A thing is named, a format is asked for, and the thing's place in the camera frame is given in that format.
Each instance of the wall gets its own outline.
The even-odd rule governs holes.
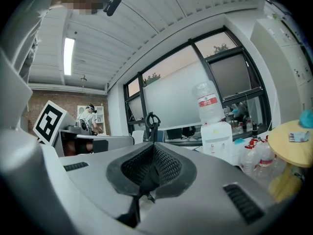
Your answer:
[[[262,56],[260,55],[256,47],[253,45],[253,43],[250,41],[250,36],[252,34],[255,21],[257,19],[265,17],[266,15],[261,10],[255,9],[243,10],[214,16],[209,19],[190,25],[184,28],[183,30],[175,33],[168,39],[164,40],[162,43],[160,43],[159,45],[154,47],[151,51],[149,51],[146,55],[144,55],[136,64],[132,66],[131,69],[129,69],[120,78],[120,80],[118,81],[120,85],[118,86],[122,88],[122,85],[127,83],[132,77],[134,77],[137,74],[137,72],[143,70],[145,67],[151,64],[157,58],[161,57],[163,54],[169,52],[170,50],[179,46],[180,44],[185,43],[186,39],[202,35],[204,33],[207,33],[209,31],[212,31],[225,25],[242,42],[242,44],[245,46],[245,48],[251,55],[254,63],[256,64],[268,93],[271,115],[273,118],[273,127],[278,126],[281,121],[278,100],[275,103],[276,88]],[[109,105],[111,104],[112,101],[115,103],[115,107],[118,107],[117,102],[121,102],[124,100],[124,94],[122,89],[118,90],[115,87],[116,85],[114,85],[112,89],[109,91]],[[126,126],[125,112],[123,117],[121,117],[121,112],[119,114],[112,115],[110,117],[110,123],[111,124],[114,123],[114,125],[117,126],[118,125]]]
[[[106,96],[54,91],[33,91],[33,95],[28,102],[29,111],[23,114],[23,117],[28,120],[28,131],[30,134],[36,135],[33,132],[34,124],[48,100],[66,110],[74,119],[77,118],[77,105],[88,105],[91,103],[94,106],[101,106],[101,104],[103,104],[106,131],[108,135],[111,134],[108,115],[108,99]]]

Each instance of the ceiling light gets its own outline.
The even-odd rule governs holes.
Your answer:
[[[75,39],[72,38],[65,38],[64,43],[64,75],[70,75],[72,71],[72,55],[73,55],[73,48],[74,48]]]

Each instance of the window frame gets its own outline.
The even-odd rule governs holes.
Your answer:
[[[203,40],[205,38],[211,37],[213,35],[216,35],[216,34],[219,34],[222,32],[226,33],[226,35],[234,42],[235,45],[237,45],[237,47],[231,48],[228,50],[224,50],[222,52],[219,52],[217,54],[214,54],[212,56],[204,58],[203,55],[201,54],[200,50],[196,46],[195,42],[198,42],[200,40]],[[266,88],[264,86],[264,82],[262,80],[262,77],[261,77],[259,70],[257,69],[253,59],[251,58],[249,52],[246,50],[246,48],[243,46],[243,44],[239,41],[239,39],[226,26],[223,26],[222,28],[207,32],[207,33],[205,33],[201,36],[195,37],[193,39],[188,39],[187,42],[183,43],[182,45],[180,45],[174,49],[172,49],[171,51],[169,51],[165,55],[156,59],[154,62],[152,62],[146,68],[144,68],[142,71],[138,72],[136,76],[134,76],[127,84],[124,85],[125,111],[126,111],[127,126],[128,126],[129,133],[131,134],[134,131],[134,125],[135,124],[144,123],[144,119],[147,116],[145,96],[144,96],[144,92],[143,92],[144,84],[143,84],[142,75],[146,71],[153,68],[156,64],[160,63],[164,59],[168,58],[169,56],[175,54],[176,52],[179,52],[180,50],[182,50],[183,48],[186,48],[188,46],[191,46],[193,48],[198,59],[200,60],[200,62],[202,64],[208,78],[214,83],[214,85],[217,89],[219,98],[221,100],[222,107],[231,105],[233,103],[241,102],[241,101],[244,101],[247,99],[259,97],[260,105],[261,105],[262,118],[263,118],[263,123],[264,123],[264,127],[260,128],[260,130],[261,130],[260,133],[267,131],[268,126],[270,125],[270,122],[271,122],[271,112],[270,112],[268,94],[267,94]],[[238,55],[238,54],[243,55],[245,61],[248,63],[249,67],[251,67],[251,69],[253,70],[253,72],[256,76],[257,82],[259,83],[260,87],[251,89],[247,92],[243,92],[243,93],[240,93],[237,95],[227,97],[224,100],[221,97],[219,87],[217,86],[216,80],[213,76],[213,72],[212,72],[212,69],[210,67],[210,63],[214,63],[214,62],[217,62],[217,61],[220,61],[222,59],[226,59],[228,57]],[[134,95],[129,97],[128,85],[130,83],[132,83],[134,80],[136,80],[137,78],[138,78],[138,82],[139,82],[139,92],[137,92]],[[130,118],[129,118],[129,110],[127,110],[127,104],[137,97],[140,97],[140,99],[141,99],[141,106],[142,106],[144,119],[138,120],[138,121],[129,121]],[[150,132],[150,129],[148,127],[146,127],[146,132],[147,132],[147,138],[149,138],[151,132]],[[251,136],[252,136],[252,131],[245,132],[243,134],[238,134],[238,135],[233,136],[233,141],[235,141],[236,139],[239,139],[239,138],[249,138]],[[181,142],[170,142],[170,141],[168,141],[167,143],[178,145],[178,146],[199,146],[199,145],[201,146],[202,145],[202,141],[186,142],[186,141],[182,140]]]

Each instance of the vent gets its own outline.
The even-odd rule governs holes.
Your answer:
[[[65,165],[64,169],[66,171],[70,171],[70,170],[77,170],[83,167],[88,166],[88,164],[86,162],[81,162],[81,163],[77,163],[77,164],[69,164],[69,165]]]
[[[264,212],[237,184],[225,186],[224,191],[227,193],[228,197],[234,203],[235,207],[248,225],[257,221],[264,215]]]

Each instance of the blue object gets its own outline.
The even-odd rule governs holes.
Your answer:
[[[240,143],[244,143],[244,142],[245,141],[242,138],[235,140],[235,144],[240,144]]]
[[[313,128],[313,111],[305,110],[301,113],[300,125],[303,128]]]

